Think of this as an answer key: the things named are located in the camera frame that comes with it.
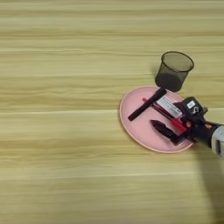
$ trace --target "wooden table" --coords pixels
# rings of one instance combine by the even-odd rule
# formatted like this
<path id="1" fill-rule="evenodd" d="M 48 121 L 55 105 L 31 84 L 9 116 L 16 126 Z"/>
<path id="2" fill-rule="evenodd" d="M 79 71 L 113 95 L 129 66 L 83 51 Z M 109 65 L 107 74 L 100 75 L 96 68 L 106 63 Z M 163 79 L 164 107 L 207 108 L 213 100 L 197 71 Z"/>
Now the wooden table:
<path id="1" fill-rule="evenodd" d="M 179 94 L 224 123 L 223 24 L 218 0 L 1 0 L 0 223 L 224 223 L 224 162 L 146 150 L 118 117 L 175 50 Z"/>

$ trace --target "black mesh cup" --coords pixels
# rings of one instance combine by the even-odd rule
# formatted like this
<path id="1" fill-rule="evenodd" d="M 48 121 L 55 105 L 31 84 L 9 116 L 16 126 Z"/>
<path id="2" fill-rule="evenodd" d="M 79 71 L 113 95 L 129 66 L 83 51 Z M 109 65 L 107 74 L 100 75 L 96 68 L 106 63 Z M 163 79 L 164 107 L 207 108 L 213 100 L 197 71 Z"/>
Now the black mesh cup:
<path id="1" fill-rule="evenodd" d="M 193 60 L 186 54 L 182 52 L 166 52 L 161 58 L 156 83 L 161 88 L 178 92 L 193 67 Z"/>

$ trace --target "robotic arm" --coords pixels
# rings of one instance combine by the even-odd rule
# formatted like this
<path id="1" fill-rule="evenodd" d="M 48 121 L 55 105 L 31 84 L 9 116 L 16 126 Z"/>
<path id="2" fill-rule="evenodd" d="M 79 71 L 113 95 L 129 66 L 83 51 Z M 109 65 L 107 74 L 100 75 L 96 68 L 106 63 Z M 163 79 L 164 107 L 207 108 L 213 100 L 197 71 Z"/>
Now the robotic arm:
<path id="1" fill-rule="evenodd" d="M 170 138 L 174 144 L 180 144 L 186 138 L 192 142 L 202 142 L 211 148 L 213 153 L 224 159 L 224 126 L 206 121 L 204 114 L 208 110 L 194 97 L 173 104 L 181 110 L 182 116 L 179 119 L 187 131 L 178 136 L 160 121 L 151 120 L 157 131 Z"/>

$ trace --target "white label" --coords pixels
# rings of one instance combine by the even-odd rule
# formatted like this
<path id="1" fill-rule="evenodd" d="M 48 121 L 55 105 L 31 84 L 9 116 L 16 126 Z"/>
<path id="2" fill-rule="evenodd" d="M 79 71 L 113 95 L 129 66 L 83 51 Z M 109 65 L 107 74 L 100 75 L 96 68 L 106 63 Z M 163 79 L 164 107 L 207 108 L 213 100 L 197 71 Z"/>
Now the white label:
<path id="1" fill-rule="evenodd" d="M 163 96 L 161 99 L 157 101 L 157 104 L 165 109 L 169 114 L 174 116 L 175 118 L 179 118 L 182 116 L 182 112 L 176 106 L 173 105 L 173 102 L 168 99 L 166 96 Z"/>
<path id="2" fill-rule="evenodd" d="M 186 104 L 186 106 L 191 109 L 193 106 L 195 106 L 195 102 L 194 101 L 190 101 Z"/>

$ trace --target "pink plate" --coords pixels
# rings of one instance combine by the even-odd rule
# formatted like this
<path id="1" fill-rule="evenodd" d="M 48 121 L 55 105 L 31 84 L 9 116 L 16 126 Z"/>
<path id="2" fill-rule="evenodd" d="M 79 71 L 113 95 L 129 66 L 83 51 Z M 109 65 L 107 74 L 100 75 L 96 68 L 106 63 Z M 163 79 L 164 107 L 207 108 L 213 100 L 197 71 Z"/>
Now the pink plate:
<path id="1" fill-rule="evenodd" d="M 181 144 L 175 146 L 168 138 L 159 134 L 152 127 L 150 119 L 159 120 L 165 123 L 166 126 L 172 129 L 175 133 L 180 134 L 179 130 L 173 127 L 171 122 L 160 115 L 154 108 L 147 108 L 132 122 L 128 119 L 128 116 L 143 104 L 142 99 L 149 99 L 157 90 L 157 87 L 140 87 L 126 94 L 120 105 L 122 125 L 139 144 L 147 149 L 163 153 L 184 151 L 191 147 L 193 143 L 185 140 Z M 180 96 L 170 91 L 167 91 L 165 96 L 170 98 L 173 102 L 180 102 L 183 100 Z"/>

